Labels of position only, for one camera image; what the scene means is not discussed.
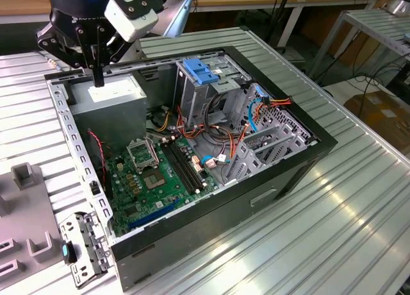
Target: metal bracket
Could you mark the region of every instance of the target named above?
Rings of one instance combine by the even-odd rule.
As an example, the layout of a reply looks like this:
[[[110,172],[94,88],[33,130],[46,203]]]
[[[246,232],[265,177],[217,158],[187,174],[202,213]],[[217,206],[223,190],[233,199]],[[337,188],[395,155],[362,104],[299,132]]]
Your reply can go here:
[[[71,242],[76,252],[70,269],[78,289],[107,273],[113,259],[95,212],[72,214],[59,227],[64,242]]]
[[[47,245],[44,248],[40,248],[40,244],[35,244],[31,239],[27,239],[26,241],[29,255],[33,257],[37,263],[42,263],[53,258],[58,251],[56,241],[47,231],[45,232]]]
[[[15,165],[11,169],[13,181],[19,190],[37,185],[38,180],[29,163]]]
[[[0,196],[0,218],[9,213],[7,202]]]
[[[0,242],[0,257],[20,250],[21,246],[14,239],[8,239]]]
[[[8,263],[0,265],[0,282],[9,279],[24,271],[24,265],[18,260],[14,259]]]

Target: desk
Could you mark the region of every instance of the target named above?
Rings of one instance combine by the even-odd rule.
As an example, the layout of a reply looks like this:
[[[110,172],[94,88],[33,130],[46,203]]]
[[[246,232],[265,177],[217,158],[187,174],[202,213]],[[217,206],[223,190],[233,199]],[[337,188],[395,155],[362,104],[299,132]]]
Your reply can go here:
[[[278,46],[286,45],[296,22],[306,6],[328,6],[346,4],[367,4],[366,9],[373,8],[377,0],[288,0],[287,8],[293,8],[289,21],[283,31]],[[196,12],[217,12],[235,10],[255,10],[259,8],[273,8],[275,0],[197,0]],[[50,6],[48,3],[39,3],[32,0],[0,0],[0,24],[48,21]]]
[[[400,288],[410,274],[406,157],[250,31],[186,33],[143,39],[141,45],[148,58],[235,46],[338,145],[293,192],[128,295],[394,294]],[[0,172],[21,162],[40,165],[58,223],[89,210],[43,78],[50,67],[41,56],[26,53],[0,56],[0,68],[0,144],[7,153]],[[1,294],[27,293],[122,292],[114,268],[77,291],[60,262]]]

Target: expansion slot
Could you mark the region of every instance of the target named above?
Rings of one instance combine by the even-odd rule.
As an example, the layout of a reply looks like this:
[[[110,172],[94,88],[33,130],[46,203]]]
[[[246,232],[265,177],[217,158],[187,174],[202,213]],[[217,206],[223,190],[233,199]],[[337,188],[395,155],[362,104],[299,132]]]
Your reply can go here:
[[[140,218],[132,223],[128,224],[128,228],[131,230],[133,228],[137,228],[139,226],[143,226],[161,216],[164,216],[165,214],[173,211],[175,209],[175,205],[180,202],[181,199],[175,200],[172,204],[167,205],[164,208],[161,208],[160,210],[157,210],[156,212],[153,212],[143,218]]]
[[[198,193],[204,188],[195,171],[174,142],[164,144],[161,148],[189,194]]]

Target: blue pcie slot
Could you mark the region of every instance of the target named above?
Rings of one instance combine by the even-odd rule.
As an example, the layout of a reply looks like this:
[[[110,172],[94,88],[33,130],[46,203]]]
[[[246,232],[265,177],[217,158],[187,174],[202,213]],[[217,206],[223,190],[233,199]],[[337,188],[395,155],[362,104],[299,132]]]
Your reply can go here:
[[[164,208],[161,208],[159,210],[157,210],[156,212],[153,212],[143,218],[139,218],[138,220],[134,221],[133,223],[129,223],[128,224],[128,228],[129,229],[133,229],[133,228],[137,228],[139,226],[143,226],[147,223],[149,223],[150,221],[153,221],[161,216],[164,216],[165,214],[173,211],[175,209],[175,205],[180,202],[181,199],[175,200],[174,202],[172,202],[172,204],[167,205]]]

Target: yellow wire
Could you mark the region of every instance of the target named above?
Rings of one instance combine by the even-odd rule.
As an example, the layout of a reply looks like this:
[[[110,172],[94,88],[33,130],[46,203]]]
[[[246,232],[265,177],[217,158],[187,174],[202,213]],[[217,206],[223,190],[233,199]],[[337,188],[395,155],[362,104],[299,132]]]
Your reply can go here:
[[[270,101],[289,101],[289,99],[271,99]]]
[[[161,131],[164,131],[167,128],[169,115],[170,115],[170,113],[167,112],[167,117],[165,118],[164,125],[161,128],[158,128],[156,131],[161,132]]]

